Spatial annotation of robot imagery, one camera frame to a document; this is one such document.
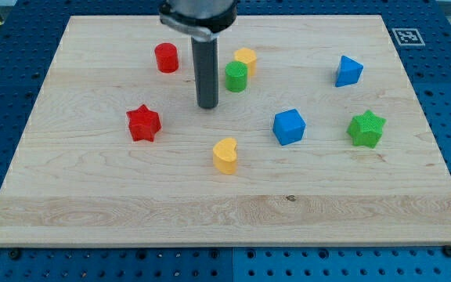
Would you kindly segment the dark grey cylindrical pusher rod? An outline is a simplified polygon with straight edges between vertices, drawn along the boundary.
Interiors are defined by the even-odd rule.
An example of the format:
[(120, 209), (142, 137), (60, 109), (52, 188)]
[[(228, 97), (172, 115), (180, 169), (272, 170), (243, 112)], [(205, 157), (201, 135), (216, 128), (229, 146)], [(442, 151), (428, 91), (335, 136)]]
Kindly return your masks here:
[(218, 105), (217, 40), (200, 42), (191, 38), (197, 105), (212, 109)]

